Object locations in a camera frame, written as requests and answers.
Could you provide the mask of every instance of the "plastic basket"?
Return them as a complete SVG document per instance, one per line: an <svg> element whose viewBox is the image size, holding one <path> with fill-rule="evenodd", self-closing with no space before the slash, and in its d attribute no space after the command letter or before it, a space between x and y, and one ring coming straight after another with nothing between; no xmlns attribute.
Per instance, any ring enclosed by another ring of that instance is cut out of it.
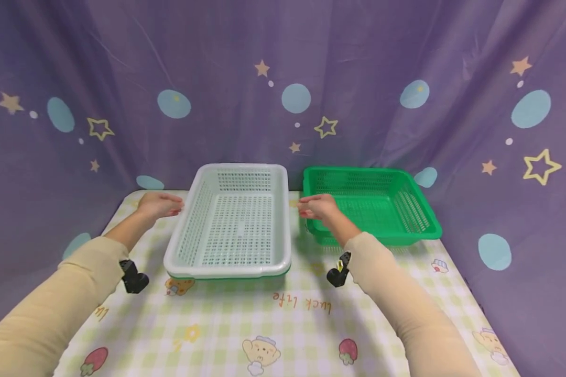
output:
<svg viewBox="0 0 566 377"><path fill-rule="evenodd" d="M387 246L438 239L442 227L413 177L385 168L310 167L304 170L304 195L333 195L340 210L362 231ZM335 245L319 220L307 228L320 245Z"/></svg>
<svg viewBox="0 0 566 377"><path fill-rule="evenodd" d="M213 163L195 175L164 266L174 278L258 278L291 266L286 168Z"/></svg>

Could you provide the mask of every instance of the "cartoon figure print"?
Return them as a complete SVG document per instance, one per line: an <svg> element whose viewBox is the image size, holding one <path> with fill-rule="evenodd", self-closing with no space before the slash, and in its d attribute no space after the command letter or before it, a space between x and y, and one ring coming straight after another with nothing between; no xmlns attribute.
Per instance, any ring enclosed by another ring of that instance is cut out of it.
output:
<svg viewBox="0 0 566 377"><path fill-rule="evenodd" d="M344 339L340 343L340 360L344 365L352 365L358 358L357 344L352 339Z"/></svg>
<svg viewBox="0 0 566 377"><path fill-rule="evenodd" d="M80 376L92 376L92 373L96 372L103 366L109 351L106 347L100 347L93 350L84 360L84 364L80 366Z"/></svg>
<svg viewBox="0 0 566 377"><path fill-rule="evenodd" d="M497 338L497 335L492 329L482 328L481 332L474 331L472 334L475 340L491 353L491 359L497 362L497 364L509 364L508 354L505 352L505 348L503 348L499 338Z"/></svg>
<svg viewBox="0 0 566 377"><path fill-rule="evenodd" d="M447 266L447 263L441 261L440 259L434 259L434 261L432 262L432 267L434 268L435 272L441 272L443 274L449 272L449 266Z"/></svg>
<svg viewBox="0 0 566 377"><path fill-rule="evenodd" d="M260 374L264 373L264 367L273 364L281 356L276 342L267 337L244 340L243 352L245 352L250 362L247 370L252 376L260 376Z"/></svg>
<svg viewBox="0 0 566 377"><path fill-rule="evenodd" d="M165 283L165 286L168 289L166 291L166 295L183 295L187 293L193 285L195 285L195 280L193 279L169 278Z"/></svg>

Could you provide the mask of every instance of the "hand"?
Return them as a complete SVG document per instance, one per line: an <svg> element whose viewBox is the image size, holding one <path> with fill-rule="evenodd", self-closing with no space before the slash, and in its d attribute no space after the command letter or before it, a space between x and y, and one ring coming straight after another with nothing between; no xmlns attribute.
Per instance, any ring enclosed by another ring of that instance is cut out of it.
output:
<svg viewBox="0 0 566 377"><path fill-rule="evenodd" d="M166 192L147 192L138 203L137 213L152 220L180 214L184 207L182 198Z"/></svg>
<svg viewBox="0 0 566 377"><path fill-rule="evenodd" d="M323 221L328 226L329 219L340 213L335 199L330 194L318 194L301 198L298 202L298 211L302 218L314 218Z"/></svg>

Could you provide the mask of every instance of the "star print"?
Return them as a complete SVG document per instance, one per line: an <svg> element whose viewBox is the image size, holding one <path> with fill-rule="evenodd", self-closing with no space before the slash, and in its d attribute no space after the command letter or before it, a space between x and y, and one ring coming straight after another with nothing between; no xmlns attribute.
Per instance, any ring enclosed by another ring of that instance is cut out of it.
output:
<svg viewBox="0 0 566 377"><path fill-rule="evenodd" d="M301 145L302 144L291 143L291 147L289 147L290 150L291 150L291 153L299 152Z"/></svg>
<svg viewBox="0 0 566 377"><path fill-rule="evenodd" d="M96 161L96 159L94 159L94 160L91 161L91 165L92 165L91 170L92 170L93 172L98 172L98 168L101 167L101 166L98 164L98 162Z"/></svg>
<svg viewBox="0 0 566 377"><path fill-rule="evenodd" d="M543 176L541 177L540 174L533 174L532 173L532 169L533 169L532 163L540 161L542 158L545 158L545 163L548 164L550 166L550 168L545 170L545 172L543 173ZM549 175L551 173L553 173L554 171L558 171L562 168L562 166L560 164L558 164L557 162L553 162L551 160L551 158L549 157L549 149L548 148L545 148L541 152L541 154L539 154L537 157L526 157L525 156L524 162L526 163L528 170L526 170L526 172L524 173L524 177L522 177L522 179L534 178L534 179L538 180L539 183L541 183L542 186L547 185L547 181L548 181Z"/></svg>
<svg viewBox="0 0 566 377"><path fill-rule="evenodd" d="M528 63L528 56L522 60L517 60L516 62L511 63L514 65L514 68L511 70L510 74L518 74L520 77L522 77L526 69L532 67L532 64Z"/></svg>
<svg viewBox="0 0 566 377"><path fill-rule="evenodd" d="M20 104L18 104L18 95L9 96L5 92L1 92L1 94L2 94L2 100L0 101L0 106L8 108L8 113L10 115L14 115L19 110L20 111L25 110L24 108L21 107Z"/></svg>
<svg viewBox="0 0 566 377"><path fill-rule="evenodd" d="M493 170L497 167L493 165L493 160L489 160L487 163L482 164L482 172L488 172L488 175L493 175Z"/></svg>
<svg viewBox="0 0 566 377"><path fill-rule="evenodd" d="M91 126L91 132L90 132L91 136L96 136L100 141L103 141L107 137L107 135L115 136L113 131L111 131L111 128L109 128L109 122L107 119L101 119L101 120L96 120L92 118L86 118L86 119L88 119L88 124ZM103 124L105 130L101 132L101 134L99 132L96 132L94 129L95 124Z"/></svg>
<svg viewBox="0 0 566 377"><path fill-rule="evenodd" d="M323 126L325 123L331 124L331 131L323 132ZM314 130L321 135L321 139L322 139L327 135L335 135L335 127L337 126L337 124L338 124L337 120L329 120L323 116L323 119L321 120L321 124L315 127Z"/></svg>
<svg viewBox="0 0 566 377"><path fill-rule="evenodd" d="M268 74L266 72L268 72L268 69L270 69L270 67L264 64L264 60L260 60L260 64L255 64L254 67L258 69L258 76L268 77Z"/></svg>

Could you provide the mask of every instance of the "fingers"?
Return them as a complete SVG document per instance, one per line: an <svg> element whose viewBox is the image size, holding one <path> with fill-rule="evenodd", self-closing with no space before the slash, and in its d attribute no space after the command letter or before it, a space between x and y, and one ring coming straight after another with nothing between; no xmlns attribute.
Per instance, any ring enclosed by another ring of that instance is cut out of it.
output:
<svg viewBox="0 0 566 377"><path fill-rule="evenodd" d="M314 212L311 210L301 210L299 214L301 218L317 218Z"/></svg>
<svg viewBox="0 0 566 377"><path fill-rule="evenodd" d="M182 203L182 202L174 202L174 203L171 203L171 207L172 207L172 210L178 210L178 211L180 211L180 210L182 210L182 209L184 208L184 203Z"/></svg>
<svg viewBox="0 0 566 377"><path fill-rule="evenodd" d="M298 204L297 204L298 210L299 210L300 212L303 211L303 210L310 210L310 207L309 207L309 206L310 206L310 205L309 205L308 203L298 203Z"/></svg>
<svg viewBox="0 0 566 377"><path fill-rule="evenodd" d="M180 211L181 210L179 210L179 209L171 209L171 210L168 211L168 213L165 215L165 217L171 217L171 216L178 215L178 214L180 214Z"/></svg>
<svg viewBox="0 0 566 377"><path fill-rule="evenodd" d="M300 203L307 203L311 200L318 200L323 197L324 194L310 195L309 197L300 198Z"/></svg>
<svg viewBox="0 0 566 377"><path fill-rule="evenodd" d="M171 200L172 202L179 202L179 203L182 202L182 198L181 198L181 197L178 197L178 196L172 195L172 194L168 194L167 192L160 192L159 197L160 197L161 199L169 199L169 200Z"/></svg>

